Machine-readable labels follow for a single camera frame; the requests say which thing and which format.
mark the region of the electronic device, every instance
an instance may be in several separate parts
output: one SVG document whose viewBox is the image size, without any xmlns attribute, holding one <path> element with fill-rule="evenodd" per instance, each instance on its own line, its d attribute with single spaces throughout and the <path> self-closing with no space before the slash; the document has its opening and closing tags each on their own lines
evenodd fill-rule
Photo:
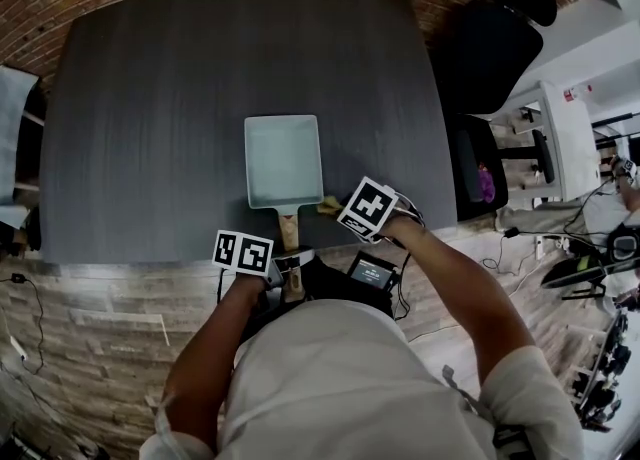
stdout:
<svg viewBox="0 0 640 460">
<path fill-rule="evenodd" d="M 627 261 L 640 254 L 640 228 L 621 224 L 607 238 L 607 256 L 613 263 Z"/>
<path fill-rule="evenodd" d="M 398 267 L 365 252 L 358 252 L 347 275 L 370 286 L 391 291 L 400 279 Z"/>
</svg>

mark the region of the black chair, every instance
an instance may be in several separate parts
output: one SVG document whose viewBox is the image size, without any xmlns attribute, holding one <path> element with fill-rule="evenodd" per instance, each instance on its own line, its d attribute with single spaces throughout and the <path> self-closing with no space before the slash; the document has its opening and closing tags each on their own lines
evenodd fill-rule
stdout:
<svg viewBox="0 0 640 460">
<path fill-rule="evenodd" d="M 458 115 L 445 122 L 453 168 L 458 220 L 470 220 L 501 208 L 507 203 L 507 180 L 499 150 L 486 121 Z M 483 164 L 493 177 L 496 190 L 492 202 L 486 202 L 480 187 L 479 166 Z"/>
<path fill-rule="evenodd" d="M 445 115 L 458 220 L 495 211 L 508 200 L 502 155 L 489 122 L 470 114 L 489 114 L 506 102 L 516 82 L 542 50 L 542 36 L 527 17 L 547 26 L 555 19 L 555 0 L 479 0 L 464 7 L 451 41 L 434 53 L 434 69 Z M 534 141 L 539 132 L 534 132 Z M 527 151 L 555 177 L 545 144 Z M 479 168 L 491 173 L 495 197 L 480 198 Z"/>
<path fill-rule="evenodd" d="M 503 160 L 536 160 L 538 169 L 544 174 L 544 179 L 547 183 L 552 183 L 555 178 L 555 171 L 553 170 L 553 163 L 551 161 L 551 154 L 547 147 L 547 141 L 544 135 L 534 129 L 532 147 L 508 147 L 500 149 L 500 157 Z"/>
</svg>

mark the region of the hand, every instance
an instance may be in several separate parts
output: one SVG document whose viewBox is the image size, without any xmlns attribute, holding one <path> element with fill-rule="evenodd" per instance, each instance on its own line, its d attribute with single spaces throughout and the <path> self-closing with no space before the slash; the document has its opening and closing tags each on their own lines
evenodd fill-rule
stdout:
<svg viewBox="0 0 640 460">
<path fill-rule="evenodd" d="M 231 298 L 246 298 L 253 307 L 258 303 L 260 293 L 266 289 L 267 283 L 262 277 L 238 273 L 227 294 Z"/>
<path fill-rule="evenodd" d="M 611 171 L 616 178 L 626 176 L 633 180 L 637 170 L 636 164 L 627 158 L 615 156 L 611 161 Z"/>
<path fill-rule="evenodd" d="M 405 231 L 413 229 L 422 230 L 422 226 L 412 220 L 406 215 L 391 215 L 387 222 L 380 229 L 380 234 L 394 240 L 400 240 L 399 236 L 402 236 Z"/>
</svg>

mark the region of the table top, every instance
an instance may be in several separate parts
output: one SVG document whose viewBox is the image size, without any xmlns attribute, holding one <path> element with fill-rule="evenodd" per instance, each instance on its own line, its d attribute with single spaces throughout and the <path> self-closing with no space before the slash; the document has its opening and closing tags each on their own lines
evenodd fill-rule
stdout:
<svg viewBox="0 0 640 460">
<path fill-rule="evenodd" d="M 571 200 L 600 186 L 600 155 L 587 106 L 580 100 L 567 102 L 561 89 L 541 82 L 549 106 L 549 120 L 556 139 L 562 175 L 562 198 Z"/>
<path fill-rule="evenodd" d="M 408 0 L 127 0 L 74 22 L 44 132 L 43 255 L 211 257 L 218 229 L 279 238 L 247 203 L 244 119 L 318 118 L 325 195 L 367 175 L 456 222 L 436 84 Z M 300 209 L 300 241 L 355 243 Z"/>
</svg>

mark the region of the floor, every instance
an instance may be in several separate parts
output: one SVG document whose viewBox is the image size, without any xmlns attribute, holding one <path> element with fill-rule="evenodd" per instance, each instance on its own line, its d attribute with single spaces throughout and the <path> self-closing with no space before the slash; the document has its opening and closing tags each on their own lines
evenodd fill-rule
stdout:
<svg viewBox="0 0 640 460">
<path fill-rule="evenodd" d="M 477 261 L 497 260 L 501 235 L 491 226 L 492 220 L 480 220 L 438 234 Z M 503 247 L 498 278 L 556 375 L 567 379 L 568 366 L 586 358 L 590 344 L 569 333 L 566 324 L 604 329 L 608 318 L 591 304 L 561 302 L 555 291 L 539 288 L 559 257 L 557 251 L 538 263 L 531 237 L 504 240 Z M 547 247 L 553 250 L 552 244 Z M 357 248 L 319 254 L 331 266 L 346 269 Z M 396 264 L 403 258 L 392 245 L 366 250 Z M 140 444 L 153 433 L 154 410 L 171 363 L 215 306 L 217 269 L 206 261 L 153 266 L 57 266 L 33 260 L 0 264 L 0 280 L 13 272 L 25 274 L 38 288 L 45 363 L 36 376 L 25 369 L 34 372 L 40 364 L 40 307 L 34 288 L 1 283 L 8 328 L 0 330 L 0 423 L 5 425 L 0 432 L 13 423 L 21 436 L 63 458 L 84 458 L 77 444 L 93 443 L 111 458 L 136 458 Z M 230 281 L 224 277 L 225 288 Z M 399 324 L 412 348 L 434 374 L 449 364 L 458 383 L 477 393 L 471 342 L 412 262 L 403 287 L 411 312 Z M 9 345 L 8 331 L 29 354 L 24 367 Z"/>
</svg>

